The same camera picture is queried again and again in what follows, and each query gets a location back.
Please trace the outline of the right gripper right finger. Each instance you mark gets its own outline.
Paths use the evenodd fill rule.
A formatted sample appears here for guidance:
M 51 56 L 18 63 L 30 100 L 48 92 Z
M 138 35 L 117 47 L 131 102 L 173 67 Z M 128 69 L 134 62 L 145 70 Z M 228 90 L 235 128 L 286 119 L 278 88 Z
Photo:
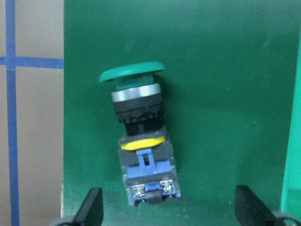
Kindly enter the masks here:
M 274 226 L 275 216 L 245 185 L 235 188 L 235 215 L 241 226 Z

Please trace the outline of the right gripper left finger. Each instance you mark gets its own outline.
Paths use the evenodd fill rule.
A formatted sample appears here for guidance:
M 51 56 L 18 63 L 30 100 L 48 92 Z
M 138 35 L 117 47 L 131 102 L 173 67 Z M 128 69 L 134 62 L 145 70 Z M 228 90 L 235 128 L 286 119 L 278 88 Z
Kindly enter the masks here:
M 101 188 L 91 188 L 73 218 L 72 226 L 101 226 L 103 222 L 103 194 Z

